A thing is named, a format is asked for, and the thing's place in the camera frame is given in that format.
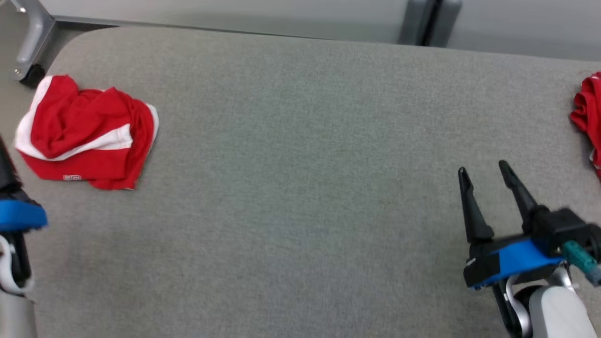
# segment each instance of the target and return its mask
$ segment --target white wall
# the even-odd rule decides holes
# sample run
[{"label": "white wall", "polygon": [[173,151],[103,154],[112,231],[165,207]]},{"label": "white wall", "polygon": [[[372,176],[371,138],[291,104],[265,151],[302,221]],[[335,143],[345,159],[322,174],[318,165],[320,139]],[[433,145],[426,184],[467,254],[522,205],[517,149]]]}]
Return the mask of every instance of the white wall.
[{"label": "white wall", "polygon": [[601,0],[463,0],[447,47],[601,61]]},{"label": "white wall", "polygon": [[41,0],[50,15],[337,40],[398,40],[407,0]]}]

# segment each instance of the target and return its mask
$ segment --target red and white garment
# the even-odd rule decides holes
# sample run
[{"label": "red and white garment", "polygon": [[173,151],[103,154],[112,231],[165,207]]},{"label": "red and white garment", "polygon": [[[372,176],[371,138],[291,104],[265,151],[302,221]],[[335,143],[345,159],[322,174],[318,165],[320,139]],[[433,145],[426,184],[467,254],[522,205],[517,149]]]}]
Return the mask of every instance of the red and white garment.
[{"label": "red and white garment", "polygon": [[582,90],[574,97],[576,109],[570,119],[593,143],[590,159],[601,177],[601,72],[582,81]]},{"label": "red and white garment", "polygon": [[67,75],[47,76],[14,144],[42,179],[134,189],[158,129],[156,108],[122,91],[79,90]]}]

